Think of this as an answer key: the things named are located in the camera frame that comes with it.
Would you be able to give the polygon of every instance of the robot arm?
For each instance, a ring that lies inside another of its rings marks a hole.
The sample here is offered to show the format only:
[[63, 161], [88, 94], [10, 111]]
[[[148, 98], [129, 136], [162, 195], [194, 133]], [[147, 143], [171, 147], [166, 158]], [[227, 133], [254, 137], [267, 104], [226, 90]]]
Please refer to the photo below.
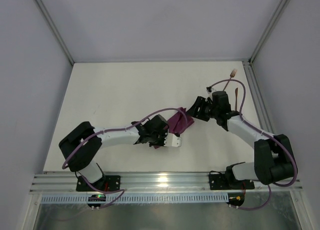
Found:
[[225, 91], [213, 92], [207, 99], [198, 96], [187, 113], [203, 121], [214, 118], [224, 130], [237, 135], [254, 149], [254, 162], [238, 163], [226, 168], [225, 176], [230, 185], [236, 185], [237, 182], [245, 179], [258, 179], [261, 183], [268, 185], [294, 176], [294, 167], [288, 156], [266, 135], [275, 138], [285, 146], [293, 157], [289, 139], [285, 135], [276, 136], [258, 127], [254, 127], [254, 130], [246, 124], [248, 121], [244, 120], [238, 111], [231, 110]]
[[72, 172], [79, 172], [97, 189], [104, 184], [104, 174], [93, 160], [98, 150], [120, 144], [141, 144], [149, 143], [149, 146], [181, 146], [182, 140], [176, 134], [169, 133], [167, 121], [157, 115], [145, 124], [138, 124], [132, 127], [136, 122], [125, 127], [99, 128], [93, 127], [88, 121], [81, 123], [70, 134], [68, 134], [60, 143], [63, 156], [67, 159], [78, 145], [87, 137], [99, 133], [88, 140], [68, 162], [68, 167]]

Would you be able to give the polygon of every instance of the metal frame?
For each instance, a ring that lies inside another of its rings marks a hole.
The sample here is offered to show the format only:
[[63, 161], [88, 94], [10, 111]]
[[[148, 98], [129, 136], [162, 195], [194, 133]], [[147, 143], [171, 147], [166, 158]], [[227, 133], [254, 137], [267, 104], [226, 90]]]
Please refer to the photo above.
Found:
[[[272, 122], [269, 118], [268, 111], [265, 107], [260, 92], [257, 79], [249, 62], [243, 62], [243, 67], [253, 97], [253, 102], [261, 127], [267, 131], [273, 131]], [[194, 195], [204, 193], [223, 193], [223, 192], [239, 192], [235, 190], [219, 190], [211, 191], [209, 186], [209, 178], [207, 172], [106, 172], [106, 174], [116, 174], [121, 176], [121, 188], [124, 188], [127, 193], [136, 194], [171, 194], [171, 193], [192, 193]], [[71, 172], [45, 172], [34, 177], [30, 194], [32, 202], [27, 212], [25, 228], [32, 229], [32, 224], [35, 223], [38, 212], [37, 204], [42, 195], [48, 194], [68, 194], [79, 195], [83, 193], [76, 192], [77, 178]], [[251, 192], [268, 191], [267, 186], [256, 183], [254, 190]], [[300, 220], [303, 230], [316, 229], [312, 228], [315, 224], [312, 223], [311, 217], [308, 214], [310, 211], [307, 206], [301, 182], [297, 182], [291, 187], [271, 186], [272, 191], [290, 191], [292, 200]]]
[[[88, 204], [91, 193], [79, 194], [43, 194], [41, 204]], [[117, 194], [105, 196], [104, 203], [113, 201]], [[159, 204], [159, 203], [208, 203], [228, 202], [229, 196], [226, 192], [201, 192], [201, 193], [126, 193], [119, 198], [117, 204]]]
[[280, 2], [278, 3], [277, 8], [275, 9], [270, 21], [268, 22], [263, 34], [261, 35], [253, 53], [252, 53], [252, 56], [249, 60], [251, 64], [255, 61], [260, 50], [265, 45], [267, 39], [269, 38], [270, 34], [274, 30], [276, 24], [278, 23], [281, 15], [283, 14], [283, 12], [284, 12], [285, 8], [287, 7], [287, 5], [289, 4], [289, 2], [290, 2], [290, 0], [280, 0]]
[[[252, 56], [248, 60], [243, 61], [243, 68], [247, 77], [249, 88], [252, 94], [255, 109], [258, 115], [259, 123], [262, 129], [269, 132], [276, 132], [273, 127], [271, 116], [265, 106], [263, 95], [260, 91], [259, 84], [255, 76], [253, 63], [257, 55], [265, 45], [267, 39], [275, 28], [282, 13], [290, 0], [280, 0], [271, 20], [268, 22], [260, 40], [255, 47]], [[74, 60], [70, 54], [65, 42], [63, 41], [54, 21], [52, 20], [48, 10], [42, 0], [34, 0], [39, 8], [44, 20], [47, 22], [57, 42], [61, 46], [65, 56], [70, 64], [74, 65]], [[206, 172], [161, 172], [161, 173], [137, 173], [137, 172], [114, 172], [112, 174], [121, 175], [121, 187], [125, 188], [129, 193], [146, 194], [146, 193], [220, 193], [235, 191], [210, 191], [208, 182], [208, 173]], [[45, 194], [68, 194], [79, 195], [83, 193], [76, 192], [76, 177], [69, 172], [48, 172], [39, 174], [34, 177], [30, 189], [30, 204], [26, 216], [24, 218], [23, 227], [19, 229], [32, 229], [36, 221], [39, 203], [42, 195]], [[302, 228], [317, 229], [315, 217], [310, 211], [309, 202], [303, 191], [302, 185], [298, 180], [294, 186], [290, 188], [281, 188], [271, 186], [272, 191], [288, 191], [290, 190], [292, 200], [298, 214], [298, 218]], [[248, 190], [252, 192], [267, 191], [267, 187], [261, 183], [256, 184], [256, 189]]]
[[54, 21], [52, 20], [48, 10], [46, 9], [44, 3], [42, 2], [42, 0], [33, 0], [34, 3], [36, 4], [36, 6], [38, 7], [40, 13], [42, 14], [45, 22], [47, 23], [49, 29], [51, 30], [51, 32], [53, 33], [53, 36], [55, 37], [56, 41], [58, 42], [58, 44], [60, 45], [63, 53], [65, 54], [65, 56], [67, 57], [67, 59], [69, 60], [70, 64], [73, 66], [75, 64], [75, 61], [73, 60], [63, 38], [61, 37]]
[[[106, 172], [106, 174], [120, 175], [121, 188], [129, 193], [198, 193], [198, 192], [241, 192], [240, 190], [211, 191], [208, 172]], [[30, 194], [65, 194], [76, 191], [77, 178], [71, 172], [39, 174], [34, 177]], [[301, 191], [298, 180], [292, 187], [271, 186], [272, 191]], [[266, 185], [255, 183], [254, 190], [248, 192], [268, 191]]]

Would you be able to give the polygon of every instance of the metal corner post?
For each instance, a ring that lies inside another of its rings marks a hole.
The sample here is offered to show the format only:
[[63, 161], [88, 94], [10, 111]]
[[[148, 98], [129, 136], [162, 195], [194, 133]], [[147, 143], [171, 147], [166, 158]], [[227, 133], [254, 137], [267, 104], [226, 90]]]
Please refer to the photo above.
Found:
[[265, 30], [263, 31], [254, 51], [252, 53], [252, 56], [250, 57], [250, 60], [249, 60], [250, 64], [252, 64], [255, 61], [255, 59], [257, 58], [260, 50], [265, 45], [268, 37], [270, 36], [272, 31], [274, 30], [276, 24], [278, 23], [281, 15], [283, 14], [283, 12], [289, 2], [290, 2], [290, 0], [280, 0], [280, 2], [278, 4], [277, 8], [275, 9], [270, 21], [268, 22]]
[[267, 111], [254, 70], [250, 65], [249, 61], [243, 62], [242, 64], [249, 84], [250, 92], [253, 98], [253, 103], [259, 119], [260, 126], [263, 130], [274, 132], [275, 129], [270, 120], [270, 114]]
[[47, 23], [49, 29], [51, 30], [51, 32], [53, 33], [53, 36], [55, 37], [56, 41], [58, 42], [58, 44], [60, 45], [63, 53], [65, 54], [65, 56], [67, 57], [67, 59], [69, 60], [70, 64], [73, 66], [75, 64], [75, 61], [72, 58], [72, 55], [70, 54], [64, 40], [62, 39], [57, 27], [55, 26], [54, 21], [52, 20], [48, 10], [46, 9], [44, 3], [42, 0], [34, 0], [36, 6], [38, 7], [39, 11], [41, 12], [45, 22]]
[[17, 230], [30, 230], [34, 228], [39, 206], [42, 199], [42, 194], [34, 194], [29, 195], [30, 196], [30, 202], [29, 202], [29, 208], [25, 214], [24, 221], [22, 225], [18, 226]]

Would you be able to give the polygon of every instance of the white ruler strip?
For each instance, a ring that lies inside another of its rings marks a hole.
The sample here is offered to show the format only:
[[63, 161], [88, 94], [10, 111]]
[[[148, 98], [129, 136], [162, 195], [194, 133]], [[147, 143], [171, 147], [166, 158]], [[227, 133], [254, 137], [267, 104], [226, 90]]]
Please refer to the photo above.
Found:
[[[80, 204], [88, 202], [92, 194], [44, 194], [41, 204]], [[106, 195], [105, 202], [114, 200], [117, 194]], [[228, 202], [228, 194], [218, 193], [125, 193], [116, 204], [128, 203], [197, 203], [197, 202]]]

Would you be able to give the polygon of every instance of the red wire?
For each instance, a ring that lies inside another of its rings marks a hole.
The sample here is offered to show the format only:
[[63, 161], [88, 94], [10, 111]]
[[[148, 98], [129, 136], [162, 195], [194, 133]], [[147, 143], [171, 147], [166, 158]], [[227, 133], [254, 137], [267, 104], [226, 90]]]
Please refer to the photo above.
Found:
[[104, 191], [108, 191], [108, 182], [105, 184]]
[[242, 189], [242, 191], [243, 191], [243, 196], [245, 196], [246, 195], [246, 186], [245, 186], [246, 184], [243, 182], [243, 186], [241, 187], [241, 189]]

